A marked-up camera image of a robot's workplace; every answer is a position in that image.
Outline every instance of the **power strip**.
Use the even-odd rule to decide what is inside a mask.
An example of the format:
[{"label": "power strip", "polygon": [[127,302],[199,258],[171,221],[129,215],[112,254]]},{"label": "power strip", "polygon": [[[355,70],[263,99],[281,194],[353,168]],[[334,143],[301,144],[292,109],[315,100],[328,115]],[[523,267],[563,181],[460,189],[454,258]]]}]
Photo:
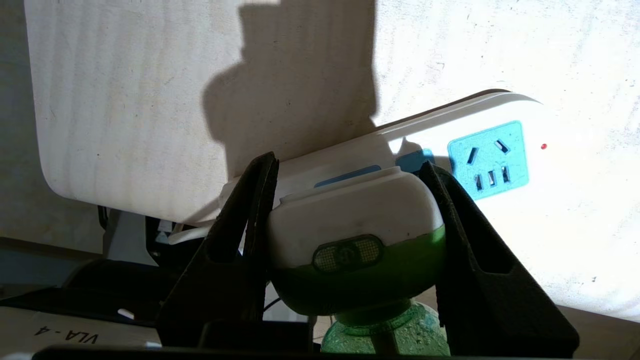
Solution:
[{"label": "power strip", "polygon": [[[516,195],[543,175],[547,118],[542,104],[511,92],[459,102],[283,161],[274,207],[291,193],[393,166],[416,172],[424,161],[452,172],[475,200]],[[221,204],[236,182],[223,187]]]}]

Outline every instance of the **electrical outlet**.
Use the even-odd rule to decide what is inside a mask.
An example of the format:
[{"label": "electrical outlet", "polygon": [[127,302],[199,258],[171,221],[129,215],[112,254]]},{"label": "electrical outlet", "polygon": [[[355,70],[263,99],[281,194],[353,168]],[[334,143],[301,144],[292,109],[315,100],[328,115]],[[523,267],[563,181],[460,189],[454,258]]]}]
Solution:
[{"label": "electrical outlet", "polygon": [[453,176],[474,200],[529,182],[519,121],[455,139],[449,142],[447,150]]}]

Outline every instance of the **blue outlet panel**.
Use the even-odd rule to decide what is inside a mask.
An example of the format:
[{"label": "blue outlet panel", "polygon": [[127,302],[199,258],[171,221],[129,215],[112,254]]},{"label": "blue outlet panel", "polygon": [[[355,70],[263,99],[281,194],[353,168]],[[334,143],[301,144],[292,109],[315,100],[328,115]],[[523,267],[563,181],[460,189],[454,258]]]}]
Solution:
[{"label": "blue outlet panel", "polygon": [[453,176],[474,200],[519,188],[529,182],[519,121],[455,139],[447,150]]},{"label": "blue outlet panel", "polygon": [[417,174],[425,161],[430,161],[432,164],[435,164],[433,161],[433,152],[429,149],[422,149],[400,156],[396,159],[396,166],[400,167],[400,170],[404,172]]}]

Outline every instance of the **white plastic piece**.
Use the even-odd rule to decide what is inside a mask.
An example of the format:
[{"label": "white plastic piece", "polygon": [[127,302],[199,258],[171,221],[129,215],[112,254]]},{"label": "white plastic piece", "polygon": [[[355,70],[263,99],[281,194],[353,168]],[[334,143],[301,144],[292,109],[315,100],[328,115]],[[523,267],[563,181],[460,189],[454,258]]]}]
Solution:
[{"label": "white plastic piece", "polygon": [[193,229],[181,231],[179,233],[173,233],[169,235],[169,239],[167,240],[167,243],[169,245],[175,245],[185,241],[189,241],[197,238],[203,238],[207,236],[207,233],[209,233],[209,229],[211,229],[211,226],[196,227]]},{"label": "white plastic piece", "polygon": [[268,219],[272,260],[292,268],[312,262],[318,246],[362,234],[393,245],[443,224],[433,194],[392,167],[284,197]]},{"label": "white plastic piece", "polygon": [[135,320],[135,315],[127,309],[118,309],[118,314],[130,318],[131,320]]}]

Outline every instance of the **green plastic bottle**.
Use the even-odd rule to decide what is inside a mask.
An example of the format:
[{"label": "green plastic bottle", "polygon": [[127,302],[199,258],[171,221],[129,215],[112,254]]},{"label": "green plastic bottle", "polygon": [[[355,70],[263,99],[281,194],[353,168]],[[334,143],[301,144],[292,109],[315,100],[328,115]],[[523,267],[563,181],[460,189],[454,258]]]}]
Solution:
[{"label": "green plastic bottle", "polygon": [[[391,317],[380,321],[384,314]],[[447,335],[440,327],[438,313],[424,304],[404,300],[391,306],[338,314],[336,317],[338,321],[324,336],[322,352],[450,355]]]}]

